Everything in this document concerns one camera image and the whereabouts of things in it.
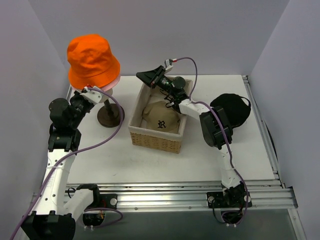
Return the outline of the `beige cap with R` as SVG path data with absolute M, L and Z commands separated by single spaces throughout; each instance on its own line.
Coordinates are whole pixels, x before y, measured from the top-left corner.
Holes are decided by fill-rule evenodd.
M 166 107 L 166 102 L 157 101 L 148 104 L 142 118 L 146 121 L 146 128 L 158 132 L 177 134 L 180 126 L 180 117 L 172 108 Z

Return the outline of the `pink hat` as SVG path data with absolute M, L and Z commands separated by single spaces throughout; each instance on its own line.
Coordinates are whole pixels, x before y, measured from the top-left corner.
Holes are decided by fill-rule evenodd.
M 119 74 L 112 82 L 110 82 L 109 84 L 103 86 L 101 89 L 106 92 L 112 88 L 114 88 L 120 81 L 121 79 L 121 75 Z

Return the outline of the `orange hat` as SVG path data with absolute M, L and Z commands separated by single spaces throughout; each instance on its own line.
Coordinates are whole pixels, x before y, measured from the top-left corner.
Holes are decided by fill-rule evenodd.
M 111 83 L 120 73 L 121 65 L 113 55 L 107 39 L 99 34 L 74 38 L 67 47 L 70 65 L 68 80 L 74 89 L 96 86 L 102 88 Z

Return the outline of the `black cap with R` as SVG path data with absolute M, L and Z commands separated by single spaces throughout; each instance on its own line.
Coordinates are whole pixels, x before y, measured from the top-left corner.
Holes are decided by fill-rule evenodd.
M 221 94 L 210 103 L 210 107 L 223 108 L 232 130 L 243 125 L 251 113 L 251 102 L 235 93 Z

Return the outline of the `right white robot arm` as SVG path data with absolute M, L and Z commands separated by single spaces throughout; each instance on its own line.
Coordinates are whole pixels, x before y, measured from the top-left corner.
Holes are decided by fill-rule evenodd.
M 202 101 L 193 101 L 185 91 L 186 80 L 177 76 L 170 79 L 166 76 L 167 69 L 160 65 L 156 69 L 137 72 L 136 77 L 151 89 L 156 87 L 166 93 L 165 99 L 169 106 L 182 115 L 199 120 L 202 135 L 206 144 L 220 152 L 217 159 L 221 173 L 223 203 L 234 206 L 240 201 L 237 190 L 247 191 L 247 186 L 236 170 L 231 150 L 233 128 L 222 107 L 211 107 Z

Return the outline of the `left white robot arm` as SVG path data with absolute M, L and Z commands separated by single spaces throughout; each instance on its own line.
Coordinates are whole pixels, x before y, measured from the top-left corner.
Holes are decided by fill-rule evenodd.
M 64 202 L 71 166 L 79 152 L 82 119 L 103 100 L 97 90 L 75 91 L 69 99 L 57 98 L 48 109 L 49 128 L 47 166 L 42 186 L 31 209 L 22 218 L 21 228 L 31 240 L 71 240 L 76 221 L 85 209 L 95 210 L 101 197 L 96 184 L 82 184 L 75 195 Z

